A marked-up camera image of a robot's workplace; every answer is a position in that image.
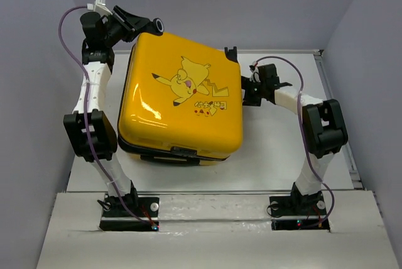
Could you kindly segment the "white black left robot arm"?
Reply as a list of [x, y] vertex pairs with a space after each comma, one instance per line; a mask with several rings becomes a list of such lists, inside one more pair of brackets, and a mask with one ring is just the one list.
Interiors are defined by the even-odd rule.
[[135, 217], [139, 197], [115, 155], [117, 135], [104, 112], [106, 89], [115, 61], [114, 45], [132, 42], [142, 33], [162, 35], [164, 25], [159, 18], [136, 16], [118, 6], [104, 14], [87, 10], [80, 23], [85, 38], [81, 57], [73, 60], [83, 72], [83, 81], [76, 106], [64, 115], [63, 125], [75, 154], [92, 164], [107, 186], [108, 198], [100, 203], [103, 210]]

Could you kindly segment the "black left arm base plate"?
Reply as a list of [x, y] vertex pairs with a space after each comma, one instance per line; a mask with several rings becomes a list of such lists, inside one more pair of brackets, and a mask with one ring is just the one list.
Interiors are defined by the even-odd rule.
[[99, 223], [102, 231], [157, 232], [160, 229], [160, 198], [157, 196], [140, 196], [138, 207], [128, 204], [128, 209], [134, 216], [127, 212], [119, 199], [113, 202], [107, 194], [102, 200], [97, 200], [97, 203], [102, 208]]

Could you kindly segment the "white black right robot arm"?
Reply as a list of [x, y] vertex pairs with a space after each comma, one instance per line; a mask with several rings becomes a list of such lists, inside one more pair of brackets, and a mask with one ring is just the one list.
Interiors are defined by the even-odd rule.
[[296, 114], [305, 160], [288, 196], [276, 197], [270, 203], [272, 216], [304, 216], [323, 204], [322, 187], [329, 163], [348, 142], [341, 106], [335, 99], [322, 100], [304, 93], [304, 80], [296, 89], [281, 82], [276, 65], [250, 66], [251, 76], [242, 77], [243, 105], [260, 106], [262, 100]]

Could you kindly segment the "yellow hard-shell suitcase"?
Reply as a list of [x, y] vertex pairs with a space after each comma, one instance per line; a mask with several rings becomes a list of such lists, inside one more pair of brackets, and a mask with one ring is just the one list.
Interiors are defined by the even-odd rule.
[[243, 140], [237, 48], [140, 34], [129, 57], [117, 133], [126, 153], [190, 162], [229, 158]]

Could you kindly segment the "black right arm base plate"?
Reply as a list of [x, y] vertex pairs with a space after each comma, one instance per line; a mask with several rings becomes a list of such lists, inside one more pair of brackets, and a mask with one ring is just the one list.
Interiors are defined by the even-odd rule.
[[329, 220], [325, 220], [327, 208], [322, 194], [310, 201], [302, 201], [302, 204], [290, 195], [271, 196], [266, 212], [272, 219], [273, 231], [330, 231]]

